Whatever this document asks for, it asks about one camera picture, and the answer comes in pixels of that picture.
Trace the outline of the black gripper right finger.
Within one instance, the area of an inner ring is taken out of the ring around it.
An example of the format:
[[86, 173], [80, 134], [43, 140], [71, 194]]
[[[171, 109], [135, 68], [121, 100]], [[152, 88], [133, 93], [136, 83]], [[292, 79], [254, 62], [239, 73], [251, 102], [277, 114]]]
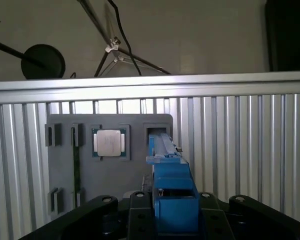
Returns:
[[246, 195], [200, 194], [204, 240], [300, 240], [300, 222]]

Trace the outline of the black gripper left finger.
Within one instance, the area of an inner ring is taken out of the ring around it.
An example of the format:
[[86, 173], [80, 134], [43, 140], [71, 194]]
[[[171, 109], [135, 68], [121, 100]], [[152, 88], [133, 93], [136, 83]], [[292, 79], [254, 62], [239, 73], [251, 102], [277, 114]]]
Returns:
[[151, 195], [100, 195], [22, 237], [24, 240], [154, 240]]

